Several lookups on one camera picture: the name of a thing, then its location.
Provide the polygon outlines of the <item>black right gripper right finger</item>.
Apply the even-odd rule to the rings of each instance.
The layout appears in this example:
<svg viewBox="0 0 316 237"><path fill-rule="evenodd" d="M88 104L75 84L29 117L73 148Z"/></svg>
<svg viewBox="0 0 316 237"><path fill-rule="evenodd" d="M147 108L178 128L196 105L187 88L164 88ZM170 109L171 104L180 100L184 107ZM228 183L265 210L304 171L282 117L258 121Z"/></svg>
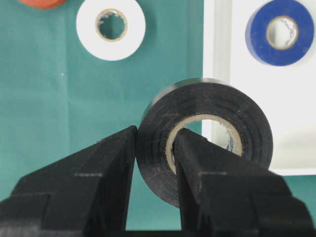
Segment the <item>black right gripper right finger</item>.
<svg viewBox="0 0 316 237"><path fill-rule="evenodd" d="M202 237L313 237L284 179L182 129L174 142L181 227Z"/></svg>

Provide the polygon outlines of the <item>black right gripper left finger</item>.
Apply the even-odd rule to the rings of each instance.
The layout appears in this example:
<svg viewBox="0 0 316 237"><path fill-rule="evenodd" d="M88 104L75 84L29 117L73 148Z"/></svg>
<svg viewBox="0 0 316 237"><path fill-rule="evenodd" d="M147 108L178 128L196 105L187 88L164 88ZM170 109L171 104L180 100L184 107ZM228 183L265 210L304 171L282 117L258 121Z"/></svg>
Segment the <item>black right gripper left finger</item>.
<svg viewBox="0 0 316 237"><path fill-rule="evenodd" d="M0 203L3 237L103 237L126 228L135 126L20 178Z"/></svg>

